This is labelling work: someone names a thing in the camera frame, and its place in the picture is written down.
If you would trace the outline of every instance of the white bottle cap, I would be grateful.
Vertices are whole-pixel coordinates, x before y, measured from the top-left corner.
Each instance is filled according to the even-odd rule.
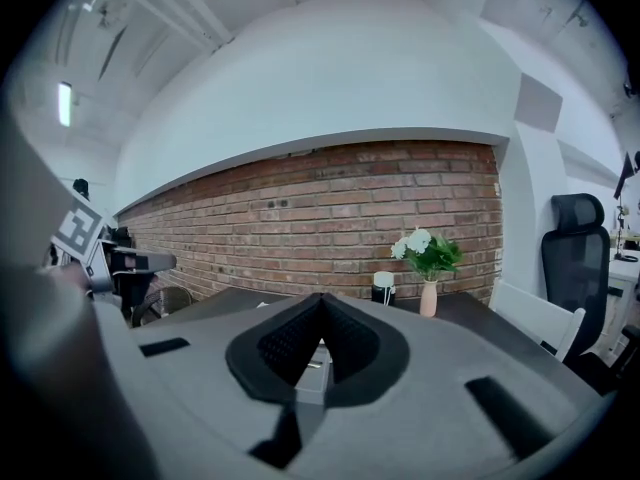
[[[393,286],[393,274],[391,272],[376,272],[373,274],[373,284],[380,288],[391,288]]]

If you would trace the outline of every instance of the green leaves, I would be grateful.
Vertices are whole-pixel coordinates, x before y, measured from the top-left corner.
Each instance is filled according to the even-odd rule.
[[[435,281],[438,272],[457,272],[455,264],[462,260],[462,253],[458,244],[436,236],[432,237],[429,247],[422,254],[407,249],[405,258],[411,268],[427,281]]]

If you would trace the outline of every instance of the white chair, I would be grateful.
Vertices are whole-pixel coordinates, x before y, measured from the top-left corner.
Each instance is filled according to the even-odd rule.
[[[537,343],[545,341],[563,361],[584,318],[584,309],[571,313],[555,304],[496,279],[489,307]]]

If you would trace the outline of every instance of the office chair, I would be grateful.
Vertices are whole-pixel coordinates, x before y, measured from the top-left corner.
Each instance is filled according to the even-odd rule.
[[[553,196],[558,213],[555,231],[542,239],[547,299],[568,311],[584,308],[585,316],[564,363],[598,393],[616,389],[618,376],[640,343],[640,329],[626,326],[629,344],[609,368],[592,347],[604,327],[609,288],[609,234],[602,227],[604,209],[590,194]]]

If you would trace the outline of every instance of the brick wall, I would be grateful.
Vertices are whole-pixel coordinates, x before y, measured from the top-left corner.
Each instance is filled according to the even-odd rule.
[[[389,247],[425,227],[465,251],[440,291],[486,299],[502,256],[497,183],[489,146],[355,144],[200,178],[131,208],[120,225],[136,247],[175,254],[160,282],[196,298],[227,286],[369,297],[378,270],[396,272],[397,297],[416,296],[420,278]]]

